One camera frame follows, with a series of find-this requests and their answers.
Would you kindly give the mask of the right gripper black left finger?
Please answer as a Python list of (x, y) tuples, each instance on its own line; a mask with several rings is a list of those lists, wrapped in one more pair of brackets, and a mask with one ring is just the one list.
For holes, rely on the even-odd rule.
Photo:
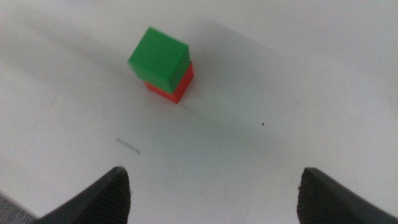
[(35, 222), (126, 224), (130, 207), (129, 176), (124, 167), (114, 167), (84, 191)]

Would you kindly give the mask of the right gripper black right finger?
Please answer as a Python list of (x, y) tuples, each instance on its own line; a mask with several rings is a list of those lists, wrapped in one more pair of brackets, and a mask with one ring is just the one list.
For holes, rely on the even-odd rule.
[(298, 188), (300, 223), (397, 223), (397, 218), (350, 191), (329, 175), (306, 167)]

